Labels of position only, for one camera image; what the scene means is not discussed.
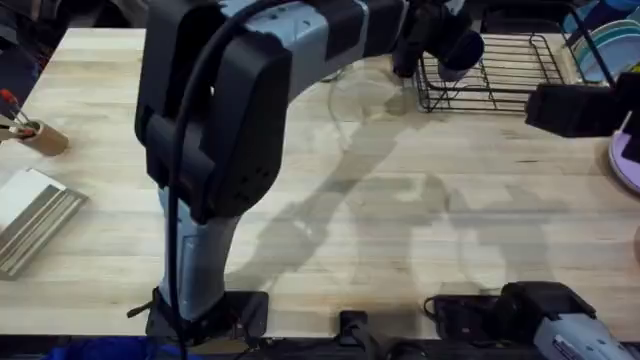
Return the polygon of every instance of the blue plate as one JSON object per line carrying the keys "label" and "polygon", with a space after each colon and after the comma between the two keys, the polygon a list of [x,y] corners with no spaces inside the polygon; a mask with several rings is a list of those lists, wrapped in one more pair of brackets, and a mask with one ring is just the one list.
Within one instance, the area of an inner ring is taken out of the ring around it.
{"label": "blue plate", "polygon": [[[611,28],[601,34],[596,34],[593,37],[593,43],[596,45],[596,48],[600,49],[600,46],[602,46],[602,44],[609,42],[611,39],[629,34],[640,35],[640,26],[624,26],[621,28]],[[591,49],[589,49],[589,46],[585,41],[584,46],[582,46],[580,49],[576,48],[576,52],[576,60],[578,61],[578,64],[582,64],[587,54],[591,54]]]}
{"label": "blue plate", "polygon": [[[609,72],[616,78],[622,71],[640,62],[640,34],[626,34],[609,39],[600,44],[598,50]],[[604,80],[604,74],[591,52],[580,62],[580,69],[587,81]]]}

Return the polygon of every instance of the blue cloth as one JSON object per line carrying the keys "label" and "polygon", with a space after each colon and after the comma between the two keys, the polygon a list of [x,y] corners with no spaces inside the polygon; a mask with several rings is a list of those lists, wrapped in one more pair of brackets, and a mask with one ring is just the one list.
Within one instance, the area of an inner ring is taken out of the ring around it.
{"label": "blue cloth", "polygon": [[[51,350],[44,360],[153,360],[158,351],[175,357],[180,356],[180,351],[175,346],[158,347],[149,338],[107,337],[74,341],[66,347]],[[189,359],[202,358],[189,355]]]}
{"label": "blue cloth", "polygon": [[[591,11],[594,10],[596,5],[600,6],[595,9],[596,13],[592,14]],[[639,21],[640,9],[638,9],[638,6],[640,6],[640,0],[594,0],[578,8],[576,13],[578,13],[580,19],[585,21],[587,28],[593,30],[611,21],[624,19],[627,16],[630,19]],[[593,20],[589,21],[587,19],[588,16],[591,16]],[[578,30],[578,25],[572,15],[565,17],[562,27],[567,33],[573,33]]]}

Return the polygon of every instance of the stack of plates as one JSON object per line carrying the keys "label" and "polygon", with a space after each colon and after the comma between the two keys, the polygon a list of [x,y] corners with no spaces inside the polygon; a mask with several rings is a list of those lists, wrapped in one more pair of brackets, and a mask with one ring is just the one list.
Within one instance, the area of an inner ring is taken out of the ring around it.
{"label": "stack of plates", "polygon": [[[635,20],[619,20],[599,27],[591,33],[609,72],[614,78],[640,62],[640,23]],[[572,47],[585,80],[601,82],[604,74],[584,38]]]}

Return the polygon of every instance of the plate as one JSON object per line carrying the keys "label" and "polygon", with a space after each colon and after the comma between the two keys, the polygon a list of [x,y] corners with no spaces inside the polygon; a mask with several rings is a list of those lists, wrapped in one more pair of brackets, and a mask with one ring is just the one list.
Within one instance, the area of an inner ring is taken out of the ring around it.
{"label": "plate", "polygon": [[609,143],[609,164],[614,174],[629,190],[640,195],[640,164],[622,157],[631,136],[618,131]]}
{"label": "plate", "polygon": [[[623,28],[623,27],[638,27],[640,28],[640,23],[638,23],[635,20],[617,20],[617,21],[612,21],[610,23],[604,24],[602,26],[600,26],[599,28],[593,30],[591,32],[591,38],[595,41],[596,37],[606,33],[609,30],[613,30],[613,29],[618,29],[618,28]],[[584,51],[583,49],[587,49],[589,46],[587,45],[587,41],[584,39],[584,36],[580,37],[580,40],[576,41],[575,44],[573,44],[573,46],[571,47],[571,51],[573,51],[574,54],[578,54],[581,51]]]}
{"label": "plate", "polygon": [[[602,44],[608,42],[609,40],[627,34],[640,34],[640,26],[612,27],[608,29],[608,31],[601,32],[600,34],[593,36],[592,38],[596,48],[600,49],[600,46],[602,46]],[[576,60],[578,61],[578,64],[582,63],[587,54],[590,53],[591,49],[589,49],[589,45],[585,40],[582,48],[574,52],[574,54],[576,54]]]}
{"label": "plate", "polygon": [[[615,37],[600,44],[598,50],[609,72],[615,78],[620,72],[640,61],[640,34]],[[580,62],[580,69],[582,69],[587,81],[601,82],[604,80],[602,69],[591,52]]]}

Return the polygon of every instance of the black cable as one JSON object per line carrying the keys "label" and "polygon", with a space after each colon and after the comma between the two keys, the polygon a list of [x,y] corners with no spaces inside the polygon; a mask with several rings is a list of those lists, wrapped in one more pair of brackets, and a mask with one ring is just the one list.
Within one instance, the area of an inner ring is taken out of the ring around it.
{"label": "black cable", "polygon": [[169,278],[169,298],[172,309],[172,325],[178,337],[180,347],[180,357],[183,360],[187,358],[187,349],[184,340],[182,324],[180,323],[180,305],[178,300],[178,184],[180,177],[180,167],[182,164],[182,155],[184,147],[184,138],[187,131],[189,115],[191,115],[196,94],[204,88],[204,82],[209,79],[205,76],[209,67],[210,60],[214,54],[222,53],[233,37],[234,30],[237,26],[249,20],[257,13],[268,8],[294,2],[297,0],[262,0],[256,1],[251,5],[243,8],[227,21],[225,21],[215,34],[207,41],[206,45],[200,51],[198,58],[193,66],[187,85],[185,86],[184,95],[180,103],[180,110],[176,118],[175,132],[173,134],[173,151],[171,153],[171,165],[169,168],[169,205],[167,213],[167,256],[168,256],[168,278]]}

